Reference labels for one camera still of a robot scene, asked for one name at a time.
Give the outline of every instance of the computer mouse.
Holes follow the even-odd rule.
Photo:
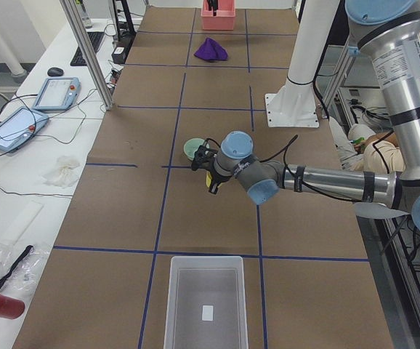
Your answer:
[[[63,75],[65,72],[63,71],[62,68],[58,68],[58,67],[51,67],[48,71],[47,71],[47,75],[48,76],[61,76]]]

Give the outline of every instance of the white sticker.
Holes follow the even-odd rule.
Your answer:
[[[407,79],[420,79],[420,41],[404,41],[374,59],[373,66],[381,89]]]
[[[213,321],[213,305],[202,305],[202,321]]]

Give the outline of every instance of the white table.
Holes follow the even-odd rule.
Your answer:
[[[105,26],[111,21],[94,20],[92,31],[104,31]],[[107,28],[107,33],[112,33],[113,27]],[[112,68],[111,52],[113,45],[112,38],[104,36],[102,46],[97,53],[100,67],[105,78],[109,76]],[[67,24],[57,35],[41,59],[37,62],[27,79],[17,91],[17,95],[29,95],[39,92],[44,79],[47,77],[47,70],[50,67],[60,67],[65,71],[64,76],[78,77],[81,82],[81,90],[77,102],[83,100],[91,89],[95,89],[94,82],[89,74],[87,67],[71,67],[71,58],[76,50],[77,43],[73,32]],[[28,106],[32,106],[34,99],[25,100]],[[0,120],[4,120],[14,110],[18,109],[22,103],[15,101],[9,104]],[[49,137],[35,137],[25,147],[12,155],[0,157],[0,186],[7,191],[18,193],[45,193],[45,194],[64,194],[73,195],[76,184],[61,188],[45,184],[42,177],[45,173],[54,169],[56,161],[60,156],[72,156],[76,158],[81,166],[75,169],[78,176],[86,163],[86,157],[94,142],[105,108],[97,91],[94,91],[87,98],[80,108],[86,113],[85,118],[78,134],[73,142],[63,145]],[[74,136],[76,129],[84,118],[84,114],[78,108],[72,108],[67,113],[50,119],[46,127],[41,130],[40,135],[52,135],[59,140],[69,141]],[[51,196],[16,196],[8,195],[0,191],[0,242],[6,238],[7,234],[12,233],[15,221],[28,211],[28,208],[35,203],[43,205],[40,212],[32,220],[24,234],[14,245],[14,255],[11,257],[10,264],[24,250],[32,244],[36,251],[45,251],[45,258],[34,269],[35,282],[39,281],[41,272],[44,269],[50,249],[57,237],[65,213],[70,204],[70,198],[58,198]],[[2,294],[21,299],[26,304],[26,311],[32,299],[31,292],[20,291],[10,284],[1,291]],[[25,313],[15,320],[0,318],[0,348],[11,348],[18,332],[23,324]]]

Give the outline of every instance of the black keyboard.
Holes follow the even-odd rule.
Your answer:
[[[103,31],[88,31],[87,34],[89,35],[89,40],[91,41],[92,47],[94,47],[94,51],[98,52],[100,48],[100,44],[102,43]],[[79,47],[76,50],[76,53],[74,54],[74,57],[71,60],[70,65],[71,66],[87,65],[86,61],[82,57],[82,52]]]

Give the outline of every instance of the purple cloth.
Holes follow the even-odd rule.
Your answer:
[[[206,38],[205,42],[195,51],[194,55],[202,60],[212,62],[214,60],[227,60],[226,50],[215,40]]]

